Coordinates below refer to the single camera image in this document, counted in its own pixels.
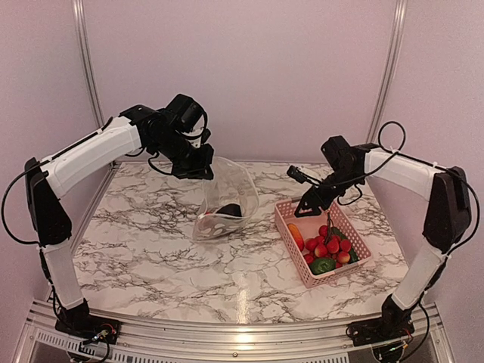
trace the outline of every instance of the transparent bag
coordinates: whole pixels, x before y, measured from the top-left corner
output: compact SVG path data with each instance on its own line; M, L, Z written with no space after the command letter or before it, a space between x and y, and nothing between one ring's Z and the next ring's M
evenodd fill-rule
M203 181L204 199L194 226L195 240L221 237L237 231L259 208L259 195L247 169L223 157L214 157L212 170L213 180ZM232 211L236 207L241 216L220 213L223 207Z

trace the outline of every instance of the pink plastic basket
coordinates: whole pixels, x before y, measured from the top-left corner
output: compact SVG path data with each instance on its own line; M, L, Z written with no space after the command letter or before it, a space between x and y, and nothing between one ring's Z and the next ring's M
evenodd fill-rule
M294 211L296 210L299 201L300 199L293 199L277 202L275 204L275 225L278 228L279 233L281 233L287 250L296 264L299 276L301 276L301 279L307 288L327 284L334 279L352 274L361 268L361 265L365 264L371 259L370 249L366 246L359 233L353 228L351 222L341 211L340 207L336 203L333 203L331 204L329 211L334 226L338 227L348 237L349 241L353 245L353 249L358 255L359 261L345 265L341 268L337 268L336 270L329 271L325 274L313 275L303 257L303 253L306 253L307 251L299 251L296 241L289 232L287 225L289 223L295 224L299 229L299 232L301 232L304 240L306 240L307 238L318 235L319 227L327 224L327 216L326 213L322 213L320 216L296 218L294 216Z

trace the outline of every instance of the marble table surface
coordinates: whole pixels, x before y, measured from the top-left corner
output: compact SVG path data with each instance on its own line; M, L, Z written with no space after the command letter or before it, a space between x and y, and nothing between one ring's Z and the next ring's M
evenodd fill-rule
M358 272L306 289L274 224L276 201L309 187L285 163L242 163L260 208L247 227L215 241L192 241L202 181L124 163L92 218L74 264L92 308L180 321L284 323L379 312L408 267L368 186L342 207L374 259ZM326 165L306 165L321 175Z

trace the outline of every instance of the black cable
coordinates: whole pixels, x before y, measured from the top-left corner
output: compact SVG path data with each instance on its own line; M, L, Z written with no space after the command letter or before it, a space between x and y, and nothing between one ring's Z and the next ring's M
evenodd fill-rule
M422 306L422 302L419 301L418 302L418 305L420 306L420 308L422 309L423 313L425 314L425 318L427 320L427 329L425 330L425 335L423 336L423 339L420 341L420 343L418 343L418 346L412 350L410 353L408 353L408 355L406 355L404 358L400 359L400 362L402 361L406 361L407 359L409 359L413 354L415 354L415 352L420 348L422 347L422 345L425 343L425 340L427 339L427 337L429 336L429 332L430 332L430 318L429 318L429 313L426 311L426 309Z
M59 300L59 296L57 295L56 291L55 291L55 286L54 284L52 283L52 280L48 280L48 282L50 282L51 284L51 289L52 289L52 310L54 310L54 315L55 317L58 319L58 321L60 321L60 323L66 327L67 329L70 329L70 330L73 330L73 331L76 331L76 329L73 329L73 327L68 324L67 322L65 322L65 320L61 317L61 315L59 314L59 312L57 311L57 307L55 305L55 302L57 301L57 303L59 304L59 307L61 309L63 309L64 307L62 306L62 303L61 301Z
M104 363L109 358L109 353L110 353L109 342L107 341L107 339L104 339L104 337L100 337L99 340L102 340L103 342L106 343L106 354L104 355L104 357L100 361L95 361L93 363Z
M370 172L367 172L363 175L360 175L359 177L356 177L356 178L353 178L353 179L348 179L348 180L345 180L345 181L341 181L339 183L324 184L324 185L327 186L327 187L338 187L340 185L347 185L348 183L360 182L362 179L367 178L368 176L371 176L376 172L379 172L387 163L390 162L391 159L393 159L397 155L401 155L399 153L399 151L405 146L405 142L407 141L407 132L405 131L405 128L402 126L402 124L400 124L396 121L388 121L387 123L384 123L381 126L380 131L378 132L378 142L380 143L381 134L382 134L383 130L388 125L397 125L402 130L402 134L403 134L402 143L400 144L400 146L394 152L387 150L386 148L382 147L383 145L380 145L380 147L384 151L390 152L390 153L392 153L392 155L390 155L385 161L383 161L377 168L375 168L375 169L371 170Z
M398 127L400 127L400 129L403 131L403 135L404 135L404 138L403 138L403 142L405 143L405 139L406 139L406 134L405 134L405 129L404 127L402 126L402 124L396 122L396 121L389 121L387 123L384 123L380 129L380 131L378 132L378 146L386 151L387 153L392 153L392 151L386 149L382 143L381 143L381 133L383 131L383 129L388 126L388 125L391 125L391 124L394 124L394 125L397 125ZM481 216L481 208L480 208L480 201L479 201L479 198L477 197L477 193L476 191L472 188L472 186L464 179L462 178L459 174L457 174L454 170L451 170L451 169L447 169L447 168L444 168L442 166L438 166L438 165L434 165L432 163L429 163L428 161L426 160L422 160L422 159L418 159L416 157L412 157L410 155L407 155L407 154L404 154L404 153L401 153L400 151L394 153L393 155L395 154L398 154L399 156L401 157L404 157L406 159L409 159L409 160L413 160L417 163L421 163L421 164L424 164L424 165L427 165L427 166L432 166L433 168L435 169L438 169L440 171L443 171L443 172L447 172L449 174L452 174L455 178L459 179L459 181L464 184L467 188L467 190L470 191L470 193L472 194L473 198L474 198L474 202L476 204L476 223L474 225L474 228L472 230L472 232L470 232L469 236L463 240L462 242L460 242L459 244L456 244L455 246L453 246L448 252L447 252L447 256L450 256L450 254L452 252L454 252L457 248L459 247L462 247L463 245L465 245L467 242L469 242L473 237L474 235L476 234L477 230L479 229L479 223L480 223L480 216Z
M330 238L333 235L333 227L334 227L333 219L331 219L331 213L329 210L327 211L326 225L327 225L327 233L326 233L326 237L324 238L325 246L330 241Z
M353 204L354 202L357 202L358 200L360 200L360 198L363 197L363 191L361 191L361 189L358 185L355 185L355 188L356 188L356 190L358 190L358 196L355 199L349 201L348 203L341 203L340 202L341 197L338 197L338 199L337 199L338 204L341 205L341 206L348 206L348 205Z
M125 154L125 157L139 157L144 151L144 147L141 148L141 150L139 151L139 153L136 153L136 154Z
M113 117L111 116L109 118L109 120L106 122L106 125L102 126L101 127L101 131L104 131L105 129L107 129L107 127L113 122Z
M17 175L17 177L15 177L15 179L7 186L7 189L5 190L5 192L3 193L3 198L2 198L2 224L3 224L3 227L5 228L7 234L10 236L10 238L12 238L13 240L15 240L16 242L18 242L19 244L40 244L37 240L21 240L20 238L17 238L15 237L15 235L10 231L10 229L8 228L7 226L7 221L5 219L5 204L7 202L7 196L8 196L8 193L10 193L10 190L12 189L12 187L15 185L15 183L17 183L21 178L23 178L25 175L27 175L27 173L31 172L32 170L34 170L35 168L39 168L41 166L44 166L45 164L49 163L50 160L45 160L43 162L41 162L40 164L36 164L34 165L33 167L31 167L30 169L28 170L25 170L24 172L21 172L19 175Z
M151 166L151 168L152 168L153 170L155 170L155 171L157 171L157 172L159 172L159 173L161 173L161 174L163 174L163 175L173 175L171 172L164 172L163 170L158 169L158 168L157 168L157 167L156 167L156 166L155 166L155 165L154 165L154 164L151 162L151 160L154 160L154 159L158 158L158 156L159 156L159 155L160 155L160 153L156 152L156 153L154 154L154 156L153 156L153 157L150 157L150 158L148 159L148 165L149 165L149 166Z

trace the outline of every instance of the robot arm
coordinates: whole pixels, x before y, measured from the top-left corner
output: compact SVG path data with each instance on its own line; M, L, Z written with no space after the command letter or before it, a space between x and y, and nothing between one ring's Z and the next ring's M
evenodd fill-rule
M399 154L389 154L378 145L351 147L342 136L330 138L321 151L334 170L326 179L315 179L291 166L287 174L298 182L313 186L302 196L296 217L316 216L329 208L353 185L365 179L381 178L407 188L428 202L423 225L423 244L403 281L382 306L382 317L358 321L349 326L356 346L378 343L414 331L410 314L424 292L439 278L447 253L470 225L470 201L465 173L458 167L449 170L428 166Z
M202 116L202 131L187 135ZM171 175L177 178L213 178L213 149L205 144L209 137L206 124L203 108L192 98L177 95L160 110L142 105L125 110L57 154L26 163L27 202L39 236L42 269L61 307L58 330L83 336L85 332L92 337L100 333L103 324L119 324L89 314L70 254L72 223L59 200L86 176L140 148L154 157L167 157L172 162ZM110 338L114 343L116 334Z

